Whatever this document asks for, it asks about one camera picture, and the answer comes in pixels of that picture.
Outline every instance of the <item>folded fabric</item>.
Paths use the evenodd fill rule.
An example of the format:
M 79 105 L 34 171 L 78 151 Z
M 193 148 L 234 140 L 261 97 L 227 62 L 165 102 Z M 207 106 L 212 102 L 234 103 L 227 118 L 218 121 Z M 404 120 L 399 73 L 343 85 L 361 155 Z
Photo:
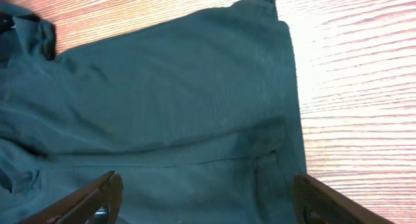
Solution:
M 288 26 L 243 0 L 70 49 L 0 1 L 0 223 L 110 170 L 118 223 L 296 223 L 306 172 Z

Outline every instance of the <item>wooden table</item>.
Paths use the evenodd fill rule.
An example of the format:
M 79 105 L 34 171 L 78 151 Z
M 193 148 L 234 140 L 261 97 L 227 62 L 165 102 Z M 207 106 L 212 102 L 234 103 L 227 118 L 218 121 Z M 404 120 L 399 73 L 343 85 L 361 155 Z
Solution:
M 10 0 L 59 52 L 238 0 Z M 309 173 L 416 223 L 416 0 L 277 0 L 292 34 Z

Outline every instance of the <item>dark teal fabric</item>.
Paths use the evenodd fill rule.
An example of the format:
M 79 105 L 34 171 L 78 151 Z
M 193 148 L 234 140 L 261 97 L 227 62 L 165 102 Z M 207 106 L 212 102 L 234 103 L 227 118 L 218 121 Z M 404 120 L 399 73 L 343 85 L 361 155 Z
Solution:
M 52 24 L 0 1 L 0 222 L 40 211 L 109 170 L 118 223 L 296 223 L 306 172 L 288 26 L 274 0 L 201 10 L 55 57 Z

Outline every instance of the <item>light wood surface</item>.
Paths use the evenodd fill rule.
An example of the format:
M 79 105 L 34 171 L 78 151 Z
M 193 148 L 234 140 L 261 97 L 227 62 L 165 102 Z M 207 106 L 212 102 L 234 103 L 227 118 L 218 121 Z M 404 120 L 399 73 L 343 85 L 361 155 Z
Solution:
M 10 0 L 59 52 L 238 0 Z M 291 28 L 309 174 L 416 223 L 416 0 L 277 0 Z

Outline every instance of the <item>green cloth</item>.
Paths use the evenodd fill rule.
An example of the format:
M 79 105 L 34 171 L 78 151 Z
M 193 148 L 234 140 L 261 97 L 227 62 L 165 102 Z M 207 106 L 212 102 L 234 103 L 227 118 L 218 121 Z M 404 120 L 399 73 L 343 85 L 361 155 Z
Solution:
M 306 172 L 289 28 L 243 0 L 55 57 L 49 22 L 0 1 L 0 223 L 100 175 L 124 183 L 118 223 L 296 223 Z

